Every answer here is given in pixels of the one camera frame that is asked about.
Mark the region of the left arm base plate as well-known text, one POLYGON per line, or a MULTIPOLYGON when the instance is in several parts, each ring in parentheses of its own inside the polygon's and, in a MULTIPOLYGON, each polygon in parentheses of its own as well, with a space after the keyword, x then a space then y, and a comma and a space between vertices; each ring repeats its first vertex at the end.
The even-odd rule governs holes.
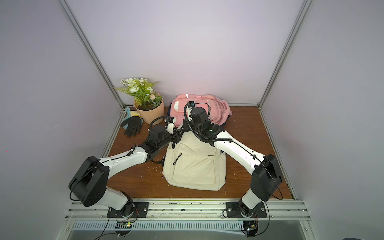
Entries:
POLYGON ((108 213, 108 218, 146 218, 149 210, 149 202, 132 202, 127 203, 121 210, 111 208, 108 213))

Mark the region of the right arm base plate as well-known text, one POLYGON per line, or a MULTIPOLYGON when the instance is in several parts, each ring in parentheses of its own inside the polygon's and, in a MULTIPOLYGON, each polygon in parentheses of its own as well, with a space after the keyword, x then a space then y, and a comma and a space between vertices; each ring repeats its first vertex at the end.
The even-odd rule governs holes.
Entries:
POLYGON ((258 203, 253 209, 249 209, 240 202, 226 202, 223 210, 225 218, 266 218, 267 208, 263 202, 258 203))

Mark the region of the cream canvas backpack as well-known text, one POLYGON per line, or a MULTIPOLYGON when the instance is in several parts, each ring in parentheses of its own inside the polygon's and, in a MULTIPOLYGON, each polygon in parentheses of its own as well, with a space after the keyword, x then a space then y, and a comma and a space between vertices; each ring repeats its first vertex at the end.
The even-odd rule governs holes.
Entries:
POLYGON ((219 191, 226 184, 226 154, 201 142, 192 132, 183 133, 177 143, 169 143, 163 159, 162 175, 175 187, 219 191))

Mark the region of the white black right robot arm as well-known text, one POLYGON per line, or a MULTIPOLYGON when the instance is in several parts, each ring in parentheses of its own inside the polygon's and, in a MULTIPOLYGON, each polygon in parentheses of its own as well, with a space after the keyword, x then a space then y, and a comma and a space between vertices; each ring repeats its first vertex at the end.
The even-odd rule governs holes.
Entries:
POLYGON ((184 124, 201 142, 209 144, 236 160, 251 175, 249 190, 240 199, 244 212, 267 202, 275 191, 281 193, 283 174, 279 161, 270 154, 258 153, 236 140, 223 127, 210 121, 208 113, 193 101, 184 106, 184 124))

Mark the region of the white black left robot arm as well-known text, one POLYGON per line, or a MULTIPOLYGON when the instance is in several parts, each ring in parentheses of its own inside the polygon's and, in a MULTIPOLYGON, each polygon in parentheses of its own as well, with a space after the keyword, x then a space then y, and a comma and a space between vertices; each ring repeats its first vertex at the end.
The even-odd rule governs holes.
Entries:
POLYGON ((103 205, 119 212, 121 216, 131 214, 134 211, 132 198, 109 188, 107 184, 114 175, 135 165, 152 161, 163 147, 180 136, 179 130, 169 130, 174 126, 173 117, 161 116, 155 120, 164 120, 167 125, 150 124, 149 135, 142 144, 112 157, 88 157, 69 183, 70 194, 75 195, 76 200, 85 207, 103 205))

